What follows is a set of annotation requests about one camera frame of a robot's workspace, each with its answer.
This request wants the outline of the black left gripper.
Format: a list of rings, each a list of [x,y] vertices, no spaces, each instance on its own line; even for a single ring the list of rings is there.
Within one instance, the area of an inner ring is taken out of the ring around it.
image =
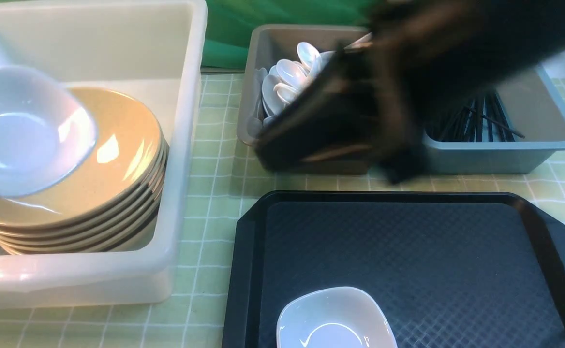
[[[428,172],[419,117],[402,82],[399,40],[374,35],[338,48],[315,79],[258,137],[254,151],[272,172],[351,157],[401,183]]]

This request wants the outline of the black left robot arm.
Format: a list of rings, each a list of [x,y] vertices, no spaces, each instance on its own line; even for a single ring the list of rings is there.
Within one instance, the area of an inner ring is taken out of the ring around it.
[[[351,154],[393,184],[420,176],[433,117],[565,49],[565,0],[380,0],[369,14],[371,39],[338,44],[260,132],[268,171]]]

